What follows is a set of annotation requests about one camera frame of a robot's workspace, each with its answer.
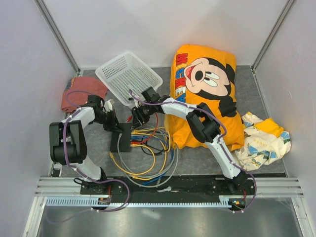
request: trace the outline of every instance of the crumpled fabric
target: crumpled fabric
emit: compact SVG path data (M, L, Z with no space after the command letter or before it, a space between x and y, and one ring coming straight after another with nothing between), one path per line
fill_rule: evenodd
M62 102L61 102L61 109L67 113L71 113L75 111L77 108L76 106L68 103L66 99L66 95L71 91L76 90L84 90L91 92L94 95L100 96L102 99L105 98L106 93L108 92L108 88L98 79L93 77L76 77L72 78L68 81L67 86L65 88ZM88 99L87 93L83 92L76 92L72 93L68 96L68 100L77 105L84 105Z
M241 167L255 170L281 159L291 149L290 135L272 118L261 120L248 112L241 117L244 124L245 145L235 151Z

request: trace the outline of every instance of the orange pillow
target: orange pillow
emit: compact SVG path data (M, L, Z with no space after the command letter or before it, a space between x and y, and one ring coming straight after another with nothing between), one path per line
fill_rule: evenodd
M235 57L214 48L183 45L172 63L170 96L189 104L206 103L227 129L224 142L235 150L243 147L244 134L235 98ZM173 142L184 146L205 146L194 138L188 123L176 116L167 115L165 126Z

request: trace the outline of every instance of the laundry basket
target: laundry basket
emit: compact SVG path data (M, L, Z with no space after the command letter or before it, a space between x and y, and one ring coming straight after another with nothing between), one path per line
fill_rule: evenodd
M142 92L152 86L157 90L162 79L149 66L131 52L123 53L95 71L98 78L126 106L135 106L128 90L142 97Z

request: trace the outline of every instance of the red cloth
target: red cloth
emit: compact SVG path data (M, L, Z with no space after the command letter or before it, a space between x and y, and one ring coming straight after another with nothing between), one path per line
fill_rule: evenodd
M69 80L67 87L63 94L63 99L61 102L61 109L65 112L73 112L77 108L71 104L69 104L66 100L66 95L69 92L75 90L85 90L91 92L94 95L100 96L102 99L105 98L105 95L108 91L108 88L98 79L93 77L77 77ZM68 100L77 105L83 105L87 102L88 99L87 93L76 92L72 93L68 96Z

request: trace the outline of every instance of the blue cable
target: blue cable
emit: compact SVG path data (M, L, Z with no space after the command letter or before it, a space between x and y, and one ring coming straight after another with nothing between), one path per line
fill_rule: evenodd
M172 160L173 160L173 149L172 149L172 148L170 149L170 152L171 152L171 160L170 160L170 163L171 163ZM151 183L153 183L154 181L157 181L158 179L162 178L166 173L167 173L167 171L164 172L161 176L158 176L158 177L155 178L155 179L152 179L152 180L150 180L150 181L147 181L147 182L142 183L142 185L151 184Z

